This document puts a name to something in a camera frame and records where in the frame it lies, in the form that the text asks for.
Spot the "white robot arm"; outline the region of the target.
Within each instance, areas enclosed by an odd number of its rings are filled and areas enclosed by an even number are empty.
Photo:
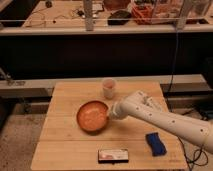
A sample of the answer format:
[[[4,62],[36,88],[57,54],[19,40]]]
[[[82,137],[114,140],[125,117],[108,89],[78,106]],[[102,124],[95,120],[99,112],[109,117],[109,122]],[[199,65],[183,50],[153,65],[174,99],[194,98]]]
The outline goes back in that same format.
[[[142,91],[116,101],[108,116],[119,120],[131,116],[146,121],[213,154],[213,123],[163,111]]]

